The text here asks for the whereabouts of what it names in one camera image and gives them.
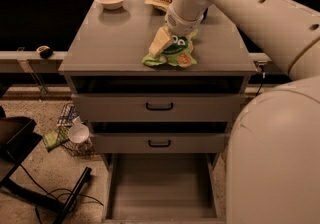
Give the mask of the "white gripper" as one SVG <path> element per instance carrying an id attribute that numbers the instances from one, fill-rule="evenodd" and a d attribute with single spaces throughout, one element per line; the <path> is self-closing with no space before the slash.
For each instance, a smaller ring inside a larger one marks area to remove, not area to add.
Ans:
<path id="1" fill-rule="evenodd" d="M 149 54 L 156 57 L 172 45 L 172 33 L 186 36 L 193 32 L 201 23 L 204 12 L 210 5 L 211 2 L 208 0 L 173 0 L 165 15 L 166 25 L 158 29 L 149 47 Z"/>

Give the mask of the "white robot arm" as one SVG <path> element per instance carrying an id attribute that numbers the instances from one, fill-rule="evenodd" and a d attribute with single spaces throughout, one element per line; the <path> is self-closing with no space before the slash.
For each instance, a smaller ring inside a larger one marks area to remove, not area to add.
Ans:
<path id="1" fill-rule="evenodd" d="M 288 82 L 238 115 L 226 160 L 226 224 L 320 224 L 320 13 L 292 0 L 173 0 L 185 36 L 215 5 L 261 50 L 262 74 Z"/>

